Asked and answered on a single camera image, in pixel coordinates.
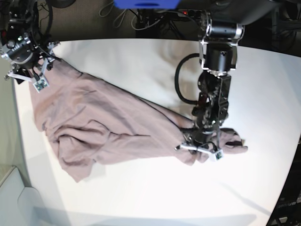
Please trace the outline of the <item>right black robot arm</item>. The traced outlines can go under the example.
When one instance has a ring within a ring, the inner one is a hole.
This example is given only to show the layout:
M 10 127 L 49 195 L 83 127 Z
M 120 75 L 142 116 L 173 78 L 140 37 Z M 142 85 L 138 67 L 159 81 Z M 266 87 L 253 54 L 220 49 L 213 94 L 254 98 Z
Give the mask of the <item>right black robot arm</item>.
M 54 52 L 57 42 L 50 42 L 53 22 L 51 1 L 47 0 L 48 24 L 40 30 L 38 2 L 36 0 L 13 0 L 8 10 L 8 27 L 0 32 L 0 56 L 7 60 L 11 68 L 5 80 L 15 79 L 19 84 L 32 83 L 37 92 L 49 87 L 45 77 L 54 61 L 60 61 Z

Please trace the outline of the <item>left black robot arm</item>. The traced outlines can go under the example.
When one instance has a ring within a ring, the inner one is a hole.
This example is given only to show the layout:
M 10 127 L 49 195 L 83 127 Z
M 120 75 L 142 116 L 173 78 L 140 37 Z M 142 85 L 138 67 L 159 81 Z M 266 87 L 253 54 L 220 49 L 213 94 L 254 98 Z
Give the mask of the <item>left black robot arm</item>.
M 222 152 L 221 125 L 228 117 L 228 95 L 231 76 L 237 68 L 238 43 L 245 26 L 269 13 L 281 0 L 227 0 L 225 6 L 216 6 L 200 12 L 199 53 L 186 56 L 177 66 L 174 85 L 178 97 L 194 105 L 196 117 L 191 129 L 182 129 L 186 141 L 176 147 L 192 155 L 204 153 L 212 156 Z M 181 66 L 191 58 L 199 57 L 203 72 L 198 79 L 198 100 L 184 98 L 179 88 Z

